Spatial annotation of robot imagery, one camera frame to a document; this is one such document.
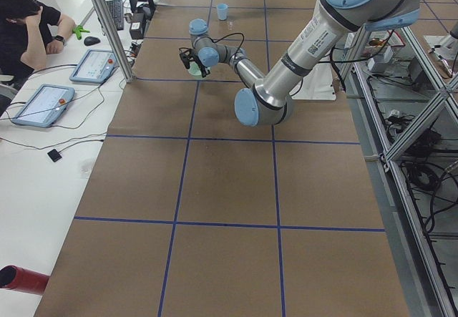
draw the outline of red cylinder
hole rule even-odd
[[[43,295],[49,275],[8,265],[0,270],[0,288]]]

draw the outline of person's hand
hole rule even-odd
[[[47,54],[60,54],[63,49],[64,44],[56,39],[46,45]]]
[[[35,15],[30,15],[24,19],[24,23],[30,26],[38,26],[40,25],[40,21],[42,20],[42,11],[43,6],[40,6],[40,9]]]

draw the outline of person's arm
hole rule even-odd
[[[59,21],[57,22],[57,35],[67,40],[72,35],[75,26],[76,24],[71,17],[66,14],[60,14]],[[46,45],[47,54],[58,54],[63,49],[64,43],[56,39]]]
[[[38,13],[24,20],[27,27],[28,44],[26,51],[21,55],[21,62],[35,70],[46,67],[46,50],[39,28],[42,11],[43,7],[40,7]]]

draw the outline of wristwatch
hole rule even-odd
[[[64,38],[63,36],[57,35],[57,36],[54,37],[54,39],[56,39],[56,40],[62,42],[63,45],[65,46],[65,38]]]

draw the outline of keyboard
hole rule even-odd
[[[122,6],[122,0],[109,0],[106,2],[116,29],[118,31],[124,29],[124,7]]]

